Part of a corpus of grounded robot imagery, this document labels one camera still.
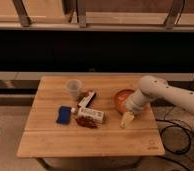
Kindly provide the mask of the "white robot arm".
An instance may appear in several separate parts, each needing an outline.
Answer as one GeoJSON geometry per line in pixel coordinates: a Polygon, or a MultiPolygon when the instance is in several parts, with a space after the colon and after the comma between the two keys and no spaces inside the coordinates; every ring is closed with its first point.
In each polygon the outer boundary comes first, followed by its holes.
{"type": "Polygon", "coordinates": [[[124,102],[126,111],[123,113],[120,126],[128,127],[135,116],[155,99],[164,99],[194,115],[194,91],[170,86],[161,78],[143,76],[139,80],[138,88],[124,102]]]}

